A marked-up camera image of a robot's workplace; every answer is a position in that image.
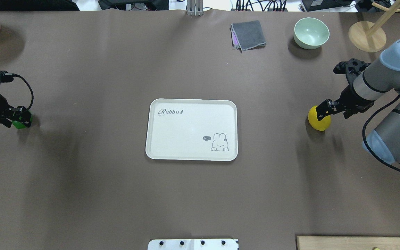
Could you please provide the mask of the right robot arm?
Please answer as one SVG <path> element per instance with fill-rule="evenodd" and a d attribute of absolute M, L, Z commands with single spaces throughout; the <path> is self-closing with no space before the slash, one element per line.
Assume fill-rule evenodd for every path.
<path fill-rule="evenodd" d="M 331 115 L 343 113 L 349 118 L 368 111 L 385 93 L 397 96 L 365 121 L 362 146 L 383 165 L 400 172 L 400 39 L 381 52 L 378 59 L 367 63 L 357 59 L 339 62 L 333 72 L 348 82 L 340 97 L 324 100 L 308 112 L 309 124 L 318 131 L 326 130 Z"/>

